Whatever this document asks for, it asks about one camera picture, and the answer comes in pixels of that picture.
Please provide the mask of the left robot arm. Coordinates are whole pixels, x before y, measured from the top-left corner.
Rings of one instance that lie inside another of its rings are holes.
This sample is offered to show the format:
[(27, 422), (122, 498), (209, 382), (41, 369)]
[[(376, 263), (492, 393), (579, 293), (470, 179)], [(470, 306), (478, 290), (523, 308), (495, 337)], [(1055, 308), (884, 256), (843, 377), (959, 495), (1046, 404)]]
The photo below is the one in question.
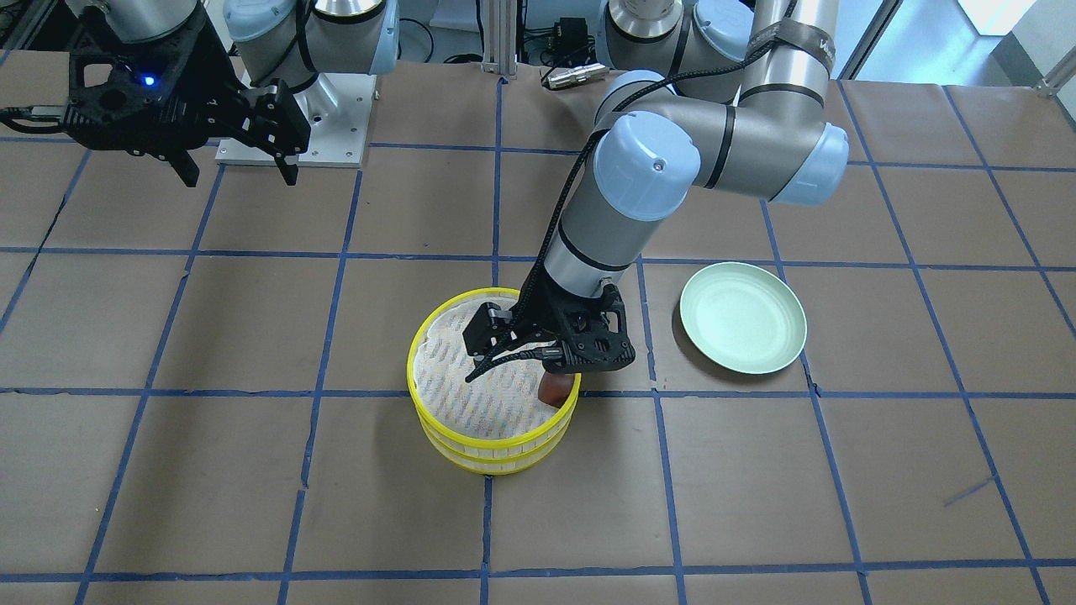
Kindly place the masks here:
[(692, 187), (811, 207), (841, 184), (848, 133), (824, 118), (839, 4), (758, 1), (730, 50), (703, 20), (719, 6), (608, 3), (628, 45), (670, 50), (669, 62), (604, 95), (516, 302), (482, 302), (462, 330), (466, 382), (511, 361), (560, 375), (633, 363), (615, 284)]

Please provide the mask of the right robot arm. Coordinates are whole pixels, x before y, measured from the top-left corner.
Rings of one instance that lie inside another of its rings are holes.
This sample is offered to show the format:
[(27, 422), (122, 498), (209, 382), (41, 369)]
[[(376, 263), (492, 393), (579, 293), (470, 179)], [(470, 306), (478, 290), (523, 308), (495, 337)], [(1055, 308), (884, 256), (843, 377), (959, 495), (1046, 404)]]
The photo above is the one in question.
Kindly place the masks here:
[(395, 1), (226, 1), (235, 73), (200, 1), (70, 1), (83, 34), (70, 53), (58, 124), (91, 150), (168, 161), (188, 187), (192, 150), (231, 138), (261, 150), (292, 186), (310, 147), (299, 101), (324, 74), (384, 74), (397, 59)]

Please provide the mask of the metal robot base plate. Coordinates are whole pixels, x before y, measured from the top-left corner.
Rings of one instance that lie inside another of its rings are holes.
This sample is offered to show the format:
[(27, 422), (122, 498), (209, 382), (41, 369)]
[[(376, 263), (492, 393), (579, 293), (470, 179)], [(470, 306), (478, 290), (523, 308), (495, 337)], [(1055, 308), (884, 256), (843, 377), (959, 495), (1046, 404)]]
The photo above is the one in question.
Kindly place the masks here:
[(299, 167), (360, 169), (377, 96), (372, 74), (322, 73), (296, 93), (310, 126), (309, 144)]

